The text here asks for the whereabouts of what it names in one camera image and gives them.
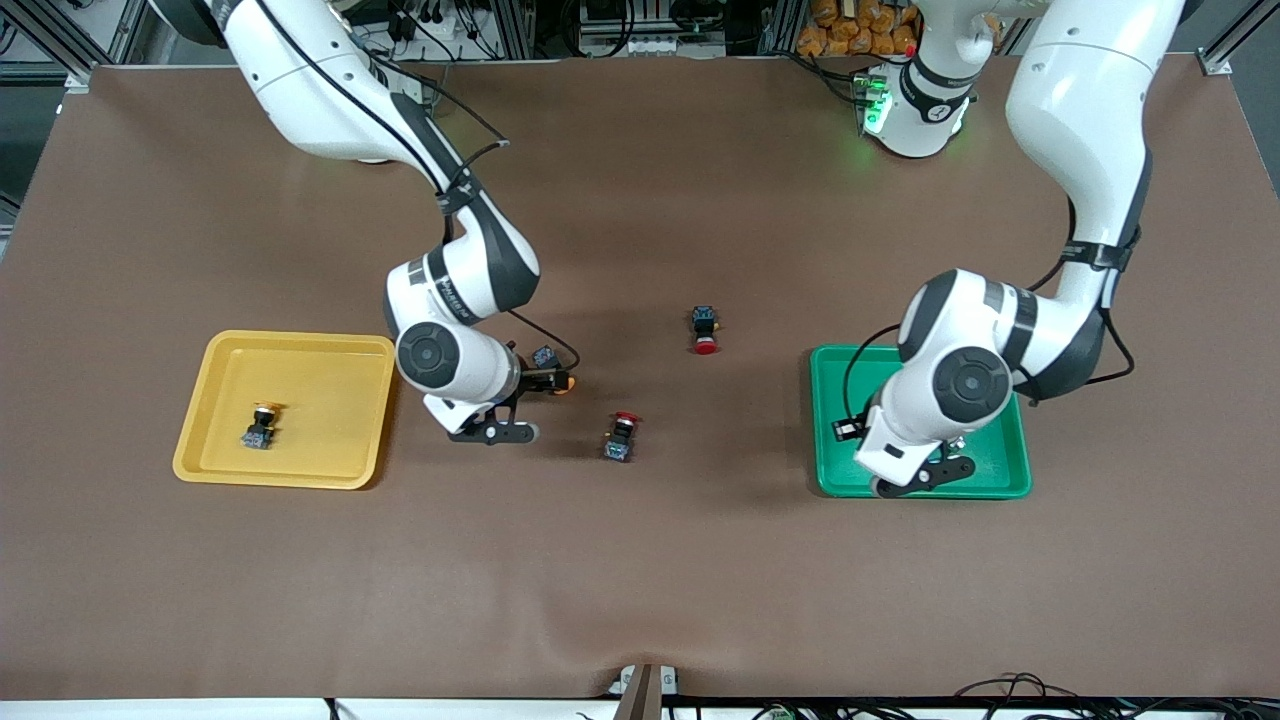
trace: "white robotic arm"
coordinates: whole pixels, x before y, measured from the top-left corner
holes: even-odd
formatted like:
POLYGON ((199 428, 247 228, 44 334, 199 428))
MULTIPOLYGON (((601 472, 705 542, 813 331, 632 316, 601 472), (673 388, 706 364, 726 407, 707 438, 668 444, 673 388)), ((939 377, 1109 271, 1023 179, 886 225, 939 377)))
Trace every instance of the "white robotic arm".
POLYGON ((526 304, 538 287, 538 259, 422 106, 374 77, 351 27, 321 0, 151 4, 188 38, 224 42, 294 146, 321 158, 398 160, 426 176, 447 232, 438 247, 387 277, 384 310, 401 374, 454 439, 534 439, 536 428, 493 415, 527 389, 520 359, 471 325, 526 304))
POLYGON ((1033 18, 1051 0, 916 0, 924 31, 914 56, 876 70, 884 91, 864 114, 863 129, 905 158, 942 150, 969 108, 969 91, 991 58, 995 35, 988 13, 1033 18))
POLYGON ((1139 234, 1147 88, 1181 6, 1056 0, 1046 13, 1006 114, 1019 146, 1073 204, 1059 291, 1039 297, 959 269, 920 288, 899 333, 902 369, 870 400, 860 429, 856 460, 888 489, 936 483, 931 455, 995 419, 1014 391, 1057 397, 1093 373, 1139 234))

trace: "brown table mat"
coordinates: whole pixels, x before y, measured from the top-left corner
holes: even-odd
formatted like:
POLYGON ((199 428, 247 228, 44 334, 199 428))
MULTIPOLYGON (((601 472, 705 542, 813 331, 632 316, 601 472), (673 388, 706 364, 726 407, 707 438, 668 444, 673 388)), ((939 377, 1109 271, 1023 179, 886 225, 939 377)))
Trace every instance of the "brown table mat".
POLYGON ((1189 56, 1147 111, 1116 307, 1138 373, 1025 413, 1030 497, 810 491, 809 348, 956 265, 1030 282, 1062 245, 1064 195, 1004 123, 1014 67, 924 161, 785 60, 456 69, 513 141, 479 172, 580 386, 522 407, 536 445, 492 450, 402 386, 355 493, 191 486, 170 457, 219 331, 384 332, 384 273, 440 234, 425 181, 292 149, 234 70, 100 69, 0 265, 0 693, 582 696, 653 661, 695 694, 1007 670, 1280 694, 1280 211, 1229 81, 1189 56), (687 352, 695 304, 716 356, 687 352), (614 410, 644 418, 631 465, 596 457, 614 410))

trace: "green tray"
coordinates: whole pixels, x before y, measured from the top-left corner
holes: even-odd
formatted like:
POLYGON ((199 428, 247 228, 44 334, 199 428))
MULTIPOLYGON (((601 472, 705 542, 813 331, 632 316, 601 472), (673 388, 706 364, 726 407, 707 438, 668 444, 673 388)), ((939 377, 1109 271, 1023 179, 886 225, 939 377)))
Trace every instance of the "green tray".
MULTIPOLYGON (((845 366, 856 345, 824 345, 809 356, 813 386, 813 442, 818 461, 818 487, 832 497, 876 497, 872 474, 854 462, 859 441, 836 442, 831 424, 845 419, 840 398, 845 366)), ((902 366, 896 347, 873 345, 863 352, 849 378, 849 404, 859 413, 867 398, 902 366)), ((978 470, 972 478, 947 483, 933 492, 914 492, 905 498, 1016 500, 1032 491, 1032 469, 1016 397, 996 421, 965 437, 964 455, 978 470)))

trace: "yellow tray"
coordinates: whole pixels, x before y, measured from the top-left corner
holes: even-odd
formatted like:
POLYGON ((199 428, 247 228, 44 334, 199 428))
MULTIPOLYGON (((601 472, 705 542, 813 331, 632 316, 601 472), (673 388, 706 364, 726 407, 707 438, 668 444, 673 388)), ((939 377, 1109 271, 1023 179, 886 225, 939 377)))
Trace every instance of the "yellow tray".
POLYGON ((374 475, 396 374, 384 337, 227 331, 209 341, 173 471, 188 483, 356 489, 374 475), (283 406, 268 450, 241 445, 283 406))

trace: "cable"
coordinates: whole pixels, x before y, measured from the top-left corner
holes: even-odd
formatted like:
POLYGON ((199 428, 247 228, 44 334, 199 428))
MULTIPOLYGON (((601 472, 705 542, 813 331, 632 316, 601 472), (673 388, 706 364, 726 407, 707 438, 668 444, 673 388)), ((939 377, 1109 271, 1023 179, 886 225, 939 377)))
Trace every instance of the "cable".
POLYGON ((494 50, 493 46, 489 45, 489 41, 484 38, 484 26, 476 20, 476 12, 471 5, 471 0, 456 0, 454 8, 458 10, 458 20, 462 23, 462 29, 467 32, 467 38, 475 42, 476 47, 479 47, 480 51, 484 53, 490 60, 500 60, 502 56, 498 55, 498 51, 494 50), (466 15, 462 14, 463 9, 466 9, 466 15), (471 19, 470 26, 467 24, 467 18, 471 19))
POLYGON ((692 32, 692 33, 714 32, 717 29, 723 28, 724 20, 728 19, 728 4, 722 5, 719 17, 712 18, 712 20, 708 22, 707 24, 703 24, 696 19, 694 19, 691 12, 689 13, 687 19, 681 17, 681 10, 686 9, 691 10, 689 5, 690 0, 672 0, 671 10, 667 13, 668 19, 676 23, 676 27, 678 27, 684 32, 692 32))
POLYGON ((845 418, 852 418, 854 416, 854 411, 850 410, 850 407, 849 407, 849 375, 854 372, 854 365, 858 364, 858 359, 863 356, 863 351, 867 350, 868 345, 876 342, 881 337, 887 336, 888 333, 891 333, 891 332, 893 332, 893 331, 896 331, 896 329, 899 329, 901 327, 902 327, 901 324, 893 324, 893 325, 890 325, 887 328, 882 328, 879 332, 877 332, 872 337, 869 337, 865 341, 863 341, 863 343, 858 346, 858 350, 854 351, 854 356, 849 359, 849 365, 845 365, 845 384, 844 384, 844 391, 840 393, 841 395, 841 400, 845 401, 845 418))
POLYGON ((636 29, 635 0, 626 0, 626 8, 622 9, 620 13, 622 15, 622 19, 618 23, 618 29, 620 29, 618 41, 613 45, 613 49, 605 53, 604 55, 588 55, 586 53, 582 53, 582 49, 579 46, 577 40, 572 36, 571 31, 573 27, 573 22, 570 18, 570 10, 573 8, 573 5, 577 4, 577 1, 579 0, 564 0, 564 4, 561 6, 561 40, 564 41, 564 46, 568 47, 570 54, 573 55, 575 58, 612 58, 618 53, 621 53, 622 49, 626 47, 627 44, 631 41, 631 36, 635 33, 636 29))
POLYGON ((396 9, 399 10, 401 13, 404 13, 404 15, 408 17, 408 19, 413 20, 413 24, 416 24, 417 28, 422 31, 422 35, 425 35, 431 42, 439 45, 440 50, 444 50, 444 55, 449 59, 451 63, 458 61, 458 59, 453 56, 453 53, 449 53, 449 49, 445 47, 443 42, 440 42, 440 38, 431 35, 431 31, 426 29, 426 26, 424 26, 421 22, 419 22, 416 17, 413 17, 413 13, 406 10, 404 5, 402 5, 399 0, 387 0, 387 1, 394 5, 396 9))
POLYGON ((1111 373, 1108 375, 1102 375, 1102 377, 1098 377, 1098 378, 1089 378, 1089 379, 1084 380, 1084 384, 1087 384, 1087 386, 1105 383, 1107 380, 1117 380, 1117 379, 1120 379, 1120 378, 1123 378, 1123 377, 1133 373, 1134 368, 1138 366, 1138 363, 1133 357, 1133 352, 1130 352, 1129 347, 1124 343, 1123 340, 1120 340, 1120 332, 1116 331, 1115 322, 1111 320, 1111 309, 1110 307, 1100 307, 1098 309, 1098 314, 1102 315, 1102 324, 1106 325, 1107 333, 1111 336, 1111 342, 1116 343, 1116 348, 1120 351, 1120 355, 1124 356, 1124 360, 1125 360, 1126 365, 1125 365, 1124 370, 1120 370, 1120 372, 1116 372, 1116 373, 1111 373))
POLYGON ((1033 282, 1032 284, 1027 286, 1027 290, 1029 290, 1032 292, 1036 292, 1037 290, 1044 287, 1044 283, 1047 283, 1048 281, 1053 279, 1053 275, 1056 275, 1062 269, 1062 265, 1065 263, 1066 263, 1066 260, 1059 258, 1057 263, 1053 263, 1053 266, 1050 268, 1050 270, 1047 273, 1044 273, 1044 277, 1041 278, 1041 279, 1038 279, 1038 281, 1036 281, 1036 282, 1033 282))
POLYGON ((820 67, 818 67, 817 61, 809 61, 809 63, 806 63, 804 58, 801 58, 800 55, 796 55, 795 53, 791 53, 790 50, 771 50, 769 55, 778 55, 778 56, 782 56, 782 58, 790 58, 791 61, 794 61, 795 64, 797 64, 801 68, 804 68, 805 70, 808 70, 808 72, 818 76, 818 78, 822 79, 822 83, 827 86, 827 90, 829 90, 832 95, 835 95, 836 97, 841 99, 842 101, 849 102, 850 105, 854 105, 856 108, 861 108, 861 106, 867 105, 865 100, 861 100, 861 99, 858 99, 858 97, 852 97, 850 95, 845 95, 844 92, 840 91, 840 88, 837 88, 831 82, 832 79, 850 82, 850 78, 851 78, 852 73, 841 74, 841 73, 835 73, 835 72, 831 72, 831 70, 824 70, 820 67))
POLYGON ((13 44, 17 40, 18 40, 18 27, 13 26, 13 24, 9 24, 9 20, 4 20, 4 27, 3 27, 3 29, 0 29, 0 44, 4 44, 4 47, 0 47, 0 55, 4 55, 10 49, 13 49, 13 44), (9 35, 9 40, 8 41, 5 41, 5 38, 4 38, 5 35, 9 35))
POLYGON ((626 0, 626 3, 627 3, 626 10, 623 10, 622 13, 622 26, 621 26, 622 35, 618 36, 618 42, 613 46, 613 50, 609 50, 608 53, 604 54, 605 58, 612 58, 618 53, 621 53, 622 49, 626 47, 628 42, 631 42, 631 33, 634 33, 636 29, 635 0, 626 0), (628 17, 631 18, 630 26, 627 24, 628 17))
POLYGON ((530 320, 529 318, 521 315, 520 313, 516 313, 515 310, 507 310, 507 314, 511 315, 512 318, 520 320, 521 323, 525 323, 526 325, 534 328, 535 331, 543 333, 544 336, 547 336, 548 338, 550 338, 553 342, 558 343, 561 347, 563 347, 566 351, 568 351, 568 354, 573 356, 573 361, 570 363, 568 365, 566 365, 564 368, 562 368, 566 373, 570 372, 570 370, 572 370, 573 368, 577 368, 577 365, 582 361, 582 356, 577 354, 577 350, 575 350, 572 345, 564 342, 563 340, 561 340, 559 337, 557 337, 554 333, 552 333, 547 328, 539 325, 538 323, 530 320))
POLYGON ((320 76, 321 79, 324 79, 326 83, 329 83, 329 87, 333 87, 334 90, 337 90, 338 95, 342 95, 343 97, 346 97, 347 100, 349 100, 352 105, 355 105, 356 108, 358 108, 362 113, 365 113, 366 115, 369 115, 369 118, 371 120, 374 120, 375 123, 378 123, 379 127, 381 127, 388 133, 390 133, 390 136, 394 137, 396 141, 399 142, 401 146, 403 146, 404 150, 407 150, 408 154, 415 160, 417 160, 417 163, 422 167, 424 174, 426 176, 426 179, 431 183, 431 186, 435 188, 436 195, 442 193, 443 190, 440 188, 439 184, 436 184, 435 178, 431 177, 431 173, 426 172, 426 169, 429 167, 426 164, 426 160, 424 160, 422 156, 419 155, 417 150, 415 150, 413 146, 407 140, 404 140, 404 136, 401 135, 396 128, 393 128, 390 126, 390 123, 388 123, 387 120, 381 119, 378 115, 378 113, 374 113, 372 110, 370 110, 367 105, 365 105, 364 102, 360 101, 360 99, 357 99, 355 95, 347 92, 347 90, 344 87, 342 87, 340 85, 338 85, 338 81, 335 81, 332 77, 329 77, 329 73, 321 70, 320 65, 317 65, 316 61, 311 59, 311 55, 307 55, 306 50, 303 50, 302 47, 300 47, 298 44, 293 40, 293 37, 289 36, 289 33, 284 31, 284 28, 280 26, 280 20, 275 19, 275 14, 271 13, 270 8, 266 6, 266 3, 264 3, 262 0, 253 0, 253 1, 262 10, 262 15, 266 18, 266 22, 271 23, 271 27, 275 29, 275 32, 284 40, 284 42, 294 53, 298 54, 300 58, 302 58, 302 61, 305 61, 308 68, 311 68, 317 76, 320 76))
POLYGON ((448 184, 448 187, 445 190, 453 190, 453 186, 458 182, 458 178, 461 178, 463 176, 463 173, 467 172, 467 168, 471 167, 471 163, 475 163, 476 160, 479 160, 481 156, 484 156, 486 152, 489 152, 492 150, 498 150, 499 147, 507 147, 508 145, 511 145, 511 141, 507 140, 507 136, 504 136, 500 132, 498 132, 498 128, 495 128, 492 124, 489 124, 489 120, 484 119, 484 117, 481 117, 480 113, 476 113, 475 110, 472 110, 470 105, 467 105, 462 100, 458 100, 458 97, 456 95, 453 95, 452 92, 449 92, 449 91, 444 90, 443 87, 440 87, 440 85, 438 82, 435 82, 434 78, 430 78, 430 77, 426 77, 426 76, 422 76, 422 74, 419 74, 419 73, 415 73, 415 72, 411 72, 411 70, 406 70, 404 68, 401 68, 396 63, 392 63, 389 60, 383 60, 381 58, 376 58, 375 56, 375 58, 372 58, 372 60, 374 60, 374 63, 376 63, 376 64, 379 64, 379 65, 381 65, 381 67, 384 67, 384 68, 387 68, 387 69, 389 69, 389 70, 392 70, 392 72, 394 72, 397 74, 404 76, 404 77, 407 77, 410 79, 415 79, 417 82, 421 82, 422 85, 426 85, 428 87, 431 88, 433 92, 438 92, 438 94, 443 95, 444 97, 448 97, 451 101, 453 101, 454 105, 457 105, 458 108, 462 108, 468 115, 471 115, 477 123, 480 123, 486 131, 489 131, 494 137, 498 138, 497 142, 490 142, 489 145, 485 145, 480 150, 476 150, 475 152, 472 152, 471 156, 468 156, 461 165, 458 165, 458 169, 454 170, 453 174, 449 177, 449 184, 448 184))

